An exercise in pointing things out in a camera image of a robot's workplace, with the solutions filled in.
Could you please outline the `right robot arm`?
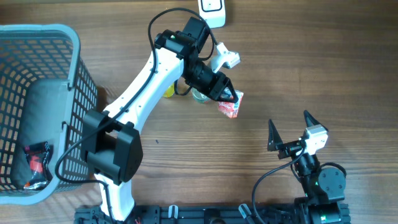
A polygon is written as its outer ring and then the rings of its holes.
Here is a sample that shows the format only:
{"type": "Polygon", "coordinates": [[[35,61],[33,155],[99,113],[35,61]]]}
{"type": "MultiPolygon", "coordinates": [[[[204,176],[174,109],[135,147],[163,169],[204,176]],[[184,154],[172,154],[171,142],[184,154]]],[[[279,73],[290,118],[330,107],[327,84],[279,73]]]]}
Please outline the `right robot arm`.
{"type": "Polygon", "coordinates": [[[320,163],[316,153],[328,140],[328,129],[307,110],[306,128],[296,141],[283,142],[273,121],[269,121],[268,151],[277,151],[279,159],[291,158],[290,165],[304,197],[278,209],[284,223],[350,223],[345,199],[346,170],[334,162],[320,163]]]}

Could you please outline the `black red snack packet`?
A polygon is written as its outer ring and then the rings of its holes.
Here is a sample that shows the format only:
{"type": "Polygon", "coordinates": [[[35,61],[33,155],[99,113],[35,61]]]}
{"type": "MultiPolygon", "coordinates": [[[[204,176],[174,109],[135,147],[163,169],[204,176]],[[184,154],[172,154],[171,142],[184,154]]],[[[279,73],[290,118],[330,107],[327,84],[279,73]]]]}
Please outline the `black red snack packet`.
{"type": "Polygon", "coordinates": [[[53,149],[48,141],[23,147],[24,154],[32,173],[31,178],[24,184],[24,190],[42,190],[52,180],[49,162],[53,149]]]}

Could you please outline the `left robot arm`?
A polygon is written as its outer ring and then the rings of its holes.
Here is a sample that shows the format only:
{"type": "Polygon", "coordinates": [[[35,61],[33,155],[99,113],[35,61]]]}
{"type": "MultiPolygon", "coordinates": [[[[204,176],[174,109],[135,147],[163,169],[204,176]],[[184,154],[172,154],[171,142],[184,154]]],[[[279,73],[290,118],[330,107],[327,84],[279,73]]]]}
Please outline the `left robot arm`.
{"type": "Polygon", "coordinates": [[[141,131],[166,90],[179,78],[213,101],[236,103],[238,94],[221,67],[241,59],[225,44],[205,64],[199,54],[211,29],[202,19],[189,18],[181,31],[165,30],[151,42],[152,53],[125,92],[102,112],[89,110],[83,120],[81,159],[103,185],[102,204],[95,208],[98,223],[124,223],[135,207],[132,177],[142,159],[141,131]]]}

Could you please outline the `red juice carton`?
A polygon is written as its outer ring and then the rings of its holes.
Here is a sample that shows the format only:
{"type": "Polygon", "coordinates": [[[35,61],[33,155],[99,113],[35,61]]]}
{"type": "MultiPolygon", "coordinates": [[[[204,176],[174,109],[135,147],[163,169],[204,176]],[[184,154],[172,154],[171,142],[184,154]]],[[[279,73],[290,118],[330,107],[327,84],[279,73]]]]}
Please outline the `red juice carton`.
{"type": "Polygon", "coordinates": [[[236,118],[238,116],[239,107],[244,96],[244,93],[236,90],[235,91],[238,96],[238,101],[236,103],[229,103],[229,102],[218,102],[218,111],[222,112],[229,118],[236,118]]]}

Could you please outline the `yellow lid jar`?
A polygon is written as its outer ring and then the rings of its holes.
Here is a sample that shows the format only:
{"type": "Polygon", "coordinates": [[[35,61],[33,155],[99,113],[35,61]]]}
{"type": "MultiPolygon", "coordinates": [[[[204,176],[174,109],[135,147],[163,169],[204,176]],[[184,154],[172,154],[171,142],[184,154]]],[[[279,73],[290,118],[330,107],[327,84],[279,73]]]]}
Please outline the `yellow lid jar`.
{"type": "Polygon", "coordinates": [[[174,90],[175,85],[171,84],[165,91],[165,93],[163,94],[164,98],[170,98],[174,95],[175,90],[174,90]]]}

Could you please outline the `silver top tin can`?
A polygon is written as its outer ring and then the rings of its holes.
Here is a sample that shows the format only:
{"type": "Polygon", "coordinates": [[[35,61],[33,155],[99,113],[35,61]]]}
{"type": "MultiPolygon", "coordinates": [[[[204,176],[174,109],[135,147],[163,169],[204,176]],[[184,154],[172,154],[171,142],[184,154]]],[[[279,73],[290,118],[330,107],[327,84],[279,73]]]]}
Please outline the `silver top tin can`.
{"type": "Polygon", "coordinates": [[[211,101],[210,98],[208,98],[206,95],[200,93],[197,89],[192,88],[192,96],[193,99],[198,102],[198,103],[202,103],[202,104],[206,104],[209,103],[211,101]]]}

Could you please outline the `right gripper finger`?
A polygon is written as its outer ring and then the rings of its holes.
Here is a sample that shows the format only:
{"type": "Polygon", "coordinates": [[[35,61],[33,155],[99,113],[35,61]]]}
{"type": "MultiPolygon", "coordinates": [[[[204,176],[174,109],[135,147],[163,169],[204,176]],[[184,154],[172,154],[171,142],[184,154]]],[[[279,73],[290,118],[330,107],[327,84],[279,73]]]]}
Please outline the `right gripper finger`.
{"type": "Polygon", "coordinates": [[[269,125],[269,137],[268,137],[267,150],[278,151],[282,147],[283,141],[271,119],[268,121],[268,125],[269,125]]]}
{"type": "Polygon", "coordinates": [[[321,122],[316,120],[307,110],[305,110],[303,112],[303,115],[304,115],[305,123],[306,123],[308,128],[312,127],[312,126],[320,125],[323,128],[325,128],[326,131],[328,130],[328,128],[326,126],[322,125],[321,122]]]}

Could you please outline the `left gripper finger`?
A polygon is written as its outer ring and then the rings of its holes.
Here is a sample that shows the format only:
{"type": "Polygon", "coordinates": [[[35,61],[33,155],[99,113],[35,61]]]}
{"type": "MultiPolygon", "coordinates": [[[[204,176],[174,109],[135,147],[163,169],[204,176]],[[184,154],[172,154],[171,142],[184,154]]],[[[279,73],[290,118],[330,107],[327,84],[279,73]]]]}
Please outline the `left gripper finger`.
{"type": "Polygon", "coordinates": [[[227,95],[221,94],[215,98],[215,101],[225,102],[225,103],[237,103],[239,100],[237,95],[227,95]]]}
{"type": "Polygon", "coordinates": [[[236,93],[236,90],[234,89],[234,86],[233,86],[231,80],[228,80],[228,82],[227,82],[227,86],[225,88],[225,93],[227,95],[238,95],[236,93]]]}

